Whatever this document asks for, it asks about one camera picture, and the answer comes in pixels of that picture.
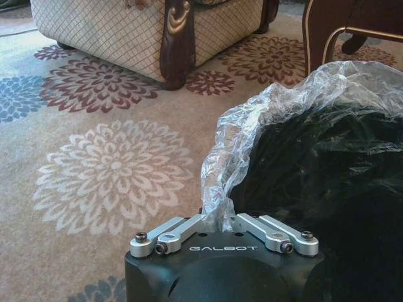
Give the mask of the silver-barred black left gripper right finger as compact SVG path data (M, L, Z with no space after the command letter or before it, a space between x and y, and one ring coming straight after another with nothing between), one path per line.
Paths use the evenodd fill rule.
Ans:
M281 254L296 251L300 255L317 255L319 241L310 231L298 231L268 215L257 218L239 213L233 221L234 230L250 233L264 246Z

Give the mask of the silver-barred black left gripper left finger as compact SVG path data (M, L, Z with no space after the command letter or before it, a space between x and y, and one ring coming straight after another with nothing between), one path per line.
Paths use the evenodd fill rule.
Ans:
M149 232L138 232L130 241L132 257L148 257L153 252L168 255L178 252L182 244L200 230L202 214L190 218L175 216Z

